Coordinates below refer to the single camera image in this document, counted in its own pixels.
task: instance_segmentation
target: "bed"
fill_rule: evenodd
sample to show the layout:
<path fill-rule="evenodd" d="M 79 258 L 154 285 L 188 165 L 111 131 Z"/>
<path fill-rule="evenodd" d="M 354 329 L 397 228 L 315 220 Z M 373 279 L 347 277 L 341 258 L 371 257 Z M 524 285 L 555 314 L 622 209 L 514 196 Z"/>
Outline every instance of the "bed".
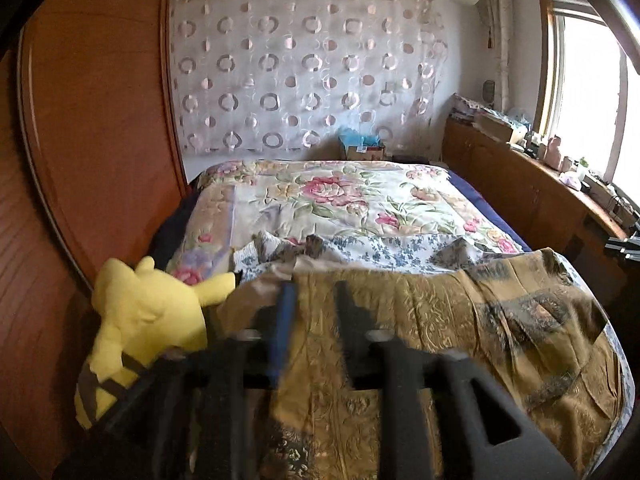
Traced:
<path fill-rule="evenodd" d="M 467 252 L 469 247 L 476 251 L 470 259 L 475 264 L 530 252 L 468 183 L 443 168 L 420 164 L 229 161 L 200 175 L 194 195 L 170 222 L 166 243 L 156 240 L 156 250 L 161 248 L 166 255 L 167 247 L 171 251 L 176 247 L 166 270 L 192 284 L 230 268 L 243 270 L 245 281 L 256 278 L 267 268 L 261 269 L 262 264 L 278 259 L 276 251 L 257 256 L 268 244 L 265 240 L 271 239 L 301 254 L 306 254 L 309 240 L 320 240 L 342 262 L 357 260 L 371 269 L 417 274 L 459 269 L 418 264 L 431 261 L 433 254 L 454 242 L 463 243 Z M 396 251 L 413 254 L 413 263 L 405 262 L 404 269 L 391 259 L 385 266 L 384 258 L 376 258 L 375 244 L 384 246 L 382 254 L 392 246 L 402 248 Z M 350 256 L 355 247 L 355 256 Z M 560 254 L 555 257 L 574 284 L 593 297 L 569 262 Z M 620 364 L 623 400 L 620 416 L 602 446 L 580 470 L 584 474 L 606 457 L 620 437 L 635 397 L 628 363 L 610 323 L 603 334 Z"/>

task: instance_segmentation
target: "pink flower pattern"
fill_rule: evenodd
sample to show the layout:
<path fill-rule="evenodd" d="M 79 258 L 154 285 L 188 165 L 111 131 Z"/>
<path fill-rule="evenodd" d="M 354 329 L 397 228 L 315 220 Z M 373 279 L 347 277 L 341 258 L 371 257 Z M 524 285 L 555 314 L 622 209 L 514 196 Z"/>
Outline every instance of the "pink flower pattern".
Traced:
<path fill-rule="evenodd" d="M 337 176 L 315 176 L 302 187 L 302 194 L 312 198 L 318 204 L 329 203 L 334 206 L 345 206 L 361 198 L 360 192 L 352 182 L 340 180 Z"/>
<path fill-rule="evenodd" d="M 172 276 L 187 285 L 196 285 L 203 281 L 201 274 L 197 270 L 189 267 L 179 267 L 174 271 Z"/>
<path fill-rule="evenodd" d="M 386 213 L 378 213 L 376 224 L 391 225 L 391 227 L 395 227 L 396 229 L 400 227 L 400 222 L 398 221 L 398 219 L 395 216 L 391 216 Z"/>
<path fill-rule="evenodd" d="M 478 226 L 480 225 L 481 222 L 482 222 L 481 219 L 474 217 L 471 220 L 467 221 L 463 227 L 465 231 L 468 233 L 477 233 Z"/>
<path fill-rule="evenodd" d="M 240 160 L 230 160 L 228 162 L 223 162 L 222 164 L 219 164 L 215 167 L 214 174 L 230 175 L 232 173 L 236 173 L 241 166 L 242 162 Z"/>
<path fill-rule="evenodd" d="M 502 238 L 501 240 L 498 240 L 498 247 L 500 247 L 500 250 L 503 253 L 515 254 L 518 252 L 516 247 L 506 238 Z"/>

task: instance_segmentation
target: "navy blue bed sheet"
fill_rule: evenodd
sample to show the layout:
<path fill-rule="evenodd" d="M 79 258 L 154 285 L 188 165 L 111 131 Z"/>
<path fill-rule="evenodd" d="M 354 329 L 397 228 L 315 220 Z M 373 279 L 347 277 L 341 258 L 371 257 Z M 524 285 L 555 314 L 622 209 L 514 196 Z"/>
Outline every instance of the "navy blue bed sheet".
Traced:
<path fill-rule="evenodd" d="M 465 179 L 460 176 L 457 176 L 453 171 L 449 170 L 449 181 L 456 187 L 456 189 L 462 193 L 469 202 L 471 202 L 479 212 L 481 212 L 489 222 L 494 224 L 498 229 L 507 233 L 513 240 L 522 246 L 522 250 L 526 253 L 531 252 L 531 248 L 525 243 L 525 241 L 518 236 L 516 231 L 511 229 L 510 225 L 507 224 L 497 212 L 494 211 L 487 201 L 482 198 L 482 195 L 478 193 L 471 184 L 469 184 Z"/>

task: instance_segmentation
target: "clutter on cabinet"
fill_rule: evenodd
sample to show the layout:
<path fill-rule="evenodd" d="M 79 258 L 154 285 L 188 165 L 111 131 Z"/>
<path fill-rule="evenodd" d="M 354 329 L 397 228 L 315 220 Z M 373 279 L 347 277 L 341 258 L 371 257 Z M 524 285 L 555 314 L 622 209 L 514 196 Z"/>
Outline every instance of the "clutter on cabinet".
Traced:
<path fill-rule="evenodd" d="M 540 142 L 538 146 L 538 160 L 544 162 L 546 155 L 546 142 Z"/>
<path fill-rule="evenodd" d="M 517 121 L 526 127 L 527 132 L 532 133 L 533 121 L 522 108 L 512 108 L 508 111 L 507 115 L 514 121 Z"/>
<path fill-rule="evenodd" d="M 509 143 L 509 147 L 514 151 L 514 152 L 519 152 L 519 153 L 524 153 L 524 148 L 519 145 L 519 144 L 514 144 L 513 142 Z"/>
<path fill-rule="evenodd" d="M 525 148 L 528 148 L 531 145 L 532 137 L 533 137 L 533 132 L 529 130 L 524 136 Z"/>
<path fill-rule="evenodd" d="M 560 182 L 571 189 L 575 189 L 576 191 L 580 191 L 582 189 L 581 182 L 578 179 L 578 174 L 575 173 L 575 171 L 561 173 L 559 179 Z"/>
<path fill-rule="evenodd" d="M 574 165 L 574 162 L 568 156 L 565 156 L 562 159 L 562 164 L 560 165 L 560 173 L 566 173 L 571 170 L 571 167 Z"/>
<path fill-rule="evenodd" d="M 528 129 L 518 121 L 491 110 L 490 108 L 454 94 L 453 110 L 449 114 L 452 119 L 473 125 L 486 136 L 497 142 L 519 143 Z"/>
<path fill-rule="evenodd" d="M 498 115 L 493 110 L 481 110 L 476 113 L 474 126 L 497 142 L 517 144 L 527 133 L 526 127 L 522 124 L 511 121 L 502 114 Z"/>
<path fill-rule="evenodd" d="M 538 158 L 538 146 L 535 144 L 532 144 L 530 148 L 525 148 L 524 149 L 524 153 L 525 155 L 530 156 L 531 158 Z"/>
<path fill-rule="evenodd" d="M 593 201 L 604 209 L 607 209 L 614 192 L 612 192 L 606 184 L 597 179 L 597 177 L 589 173 L 585 175 L 584 181 L 591 187 L 589 196 Z"/>
<path fill-rule="evenodd" d="M 546 147 L 544 163 L 552 170 L 560 171 L 560 167 L 562 166 L 561 143 L 562 139 L 556 136 L 549 141 L 549 145 Z"/>
<path fill-rule="evenodd" d="M 612 197 L 607 210 L 616 223 L 623 229 L 628 229 L 638 220 L 633 206 L 629 200 L 623 196 L 616 195 Z"/>
<path fill-rule="evenodd" d="M 453 99 L 453 109 L 449 117 L 460 123 L 472 125 L 476 118 L 476 112 L 484 109 L 484 106 L 480 103 L 467 99 L 462 95 L 453 94 Z"/>

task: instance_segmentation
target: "floral bedspread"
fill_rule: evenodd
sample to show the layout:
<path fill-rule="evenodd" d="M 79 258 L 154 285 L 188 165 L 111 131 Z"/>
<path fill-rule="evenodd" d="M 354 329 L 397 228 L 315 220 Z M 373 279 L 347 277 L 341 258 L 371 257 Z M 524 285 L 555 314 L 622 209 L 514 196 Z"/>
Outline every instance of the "floral bedspread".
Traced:
<path fill-rule="evenodd" d="M 306 236 L 464 236 L 494 253 L 522 248 L 485 218 L 435 166 L 383 161 L 242 161 L 213 166 L 167 271 L 197 283 L 228 270 L 233 249 L 260 231 Z"/>

